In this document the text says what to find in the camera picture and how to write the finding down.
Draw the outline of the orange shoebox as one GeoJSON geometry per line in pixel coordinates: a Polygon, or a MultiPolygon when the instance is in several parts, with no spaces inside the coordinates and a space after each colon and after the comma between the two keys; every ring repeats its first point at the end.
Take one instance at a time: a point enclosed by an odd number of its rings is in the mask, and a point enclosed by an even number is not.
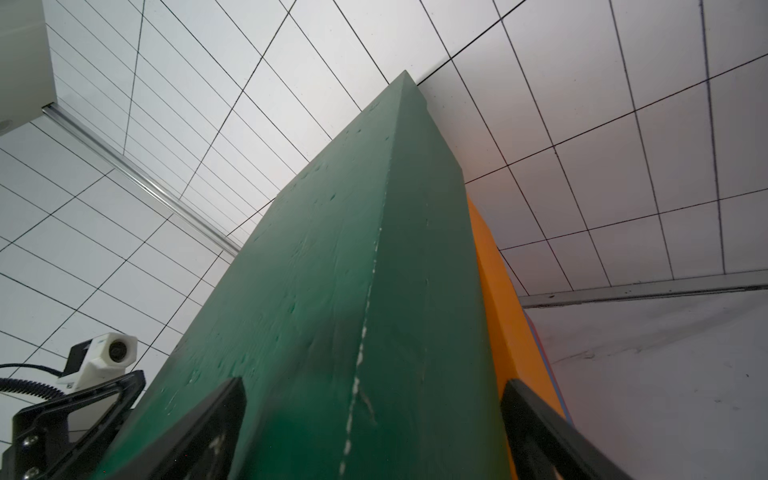
{"type": "Polygon", "coordinates": [[[563,417],[505,260],[479,210],[473,203],[468,210],[498,396],[509,380],[519,379],[563,417]]]}

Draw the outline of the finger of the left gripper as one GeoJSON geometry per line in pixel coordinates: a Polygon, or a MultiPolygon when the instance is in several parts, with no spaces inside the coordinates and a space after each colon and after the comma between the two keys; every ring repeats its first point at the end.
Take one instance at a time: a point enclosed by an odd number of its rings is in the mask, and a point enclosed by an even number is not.
{"type": "Polygon", "coordinates": [[[12,419],[10,446],[2,454],[3,479],[87,479],[114,441],[146,385],[134,371],[71,394],[39,382],[3,379],[3,390],[31,393],[42,403],[12,419]],[[84,432],[70,434],[71,416],[105,402],[84,432]]]}

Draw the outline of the blue shoebox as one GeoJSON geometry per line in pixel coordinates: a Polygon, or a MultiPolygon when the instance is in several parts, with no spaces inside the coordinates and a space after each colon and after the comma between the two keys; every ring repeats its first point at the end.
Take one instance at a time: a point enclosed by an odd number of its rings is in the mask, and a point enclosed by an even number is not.
{"type": "Polygon", "coordinates": [[[536,326],[535,326],[534,322],[531,320],[530,316],[527,314],[527,312],[523,311],[523,313],[524,313],[525,319],[526,319],[526,321],[528,323],[528,326],[529,326],[529,328],[531,330],[531,333],[532,333],[532,336],[533,336],[534,341],[536,343],[536,346],[538,348],[539,354],[540,354],[540,356],[542,358],[542,361],[544,363],[544,367],[545,367],[546,372],[548,374],[548,377],[549,377],[550,383],[552,385],[552,388],[554,390],[555,396],[557,398],[559,407],[562,410],[563,417],[565,418],[566,422],[569,425],[574,426],[573,425],[572,417],[571,417],[570,412],[568,410],[568,407],[567,407],[567,404],[565,402],[565,399],[564,399],[564,397],[562,395],[562,391],[561,391],[561,389],[559,387],[559,384],[557,382],[557,378],[555,376],[555,373],[554,373],[554,371],[552,369],[552,366],[551,366],[551,364],[549,362],[549,359],[547,357],[547,354],[546,354],[546,351],[544,349],[544,346],[543,346],[543,344],[541,342],[541,339],[540,339],[540,337],[538,335],[538,331],[536,329],[536,326]]]}

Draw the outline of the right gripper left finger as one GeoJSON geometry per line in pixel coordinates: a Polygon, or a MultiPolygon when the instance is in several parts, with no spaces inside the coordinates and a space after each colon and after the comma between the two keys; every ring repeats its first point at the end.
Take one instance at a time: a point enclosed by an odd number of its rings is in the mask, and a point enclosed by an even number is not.
{"type": "Polygon", "coordinates": [[[224,381],[113,479],[226,479],[247,404],[239,377],[224,381]]]}

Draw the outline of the green shoebox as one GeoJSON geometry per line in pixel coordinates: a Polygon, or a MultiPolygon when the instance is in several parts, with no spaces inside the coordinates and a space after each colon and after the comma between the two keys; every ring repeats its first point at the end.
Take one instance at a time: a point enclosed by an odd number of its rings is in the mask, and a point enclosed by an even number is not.
{"type": "Polygon", "coordinates": [[[225,380],[234,479],[506,479],[462,171],[400,74],[277,195],[97,477],[225,380]]]}

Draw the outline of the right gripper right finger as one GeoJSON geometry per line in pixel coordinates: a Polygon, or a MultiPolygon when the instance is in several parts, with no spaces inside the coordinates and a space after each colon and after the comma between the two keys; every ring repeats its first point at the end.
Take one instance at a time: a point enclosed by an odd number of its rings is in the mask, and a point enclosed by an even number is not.
{"type": "Polygon", "coordinates": [[[629,475],[519,379],[500,402],[519,479],[627,479],[629,475]]]}

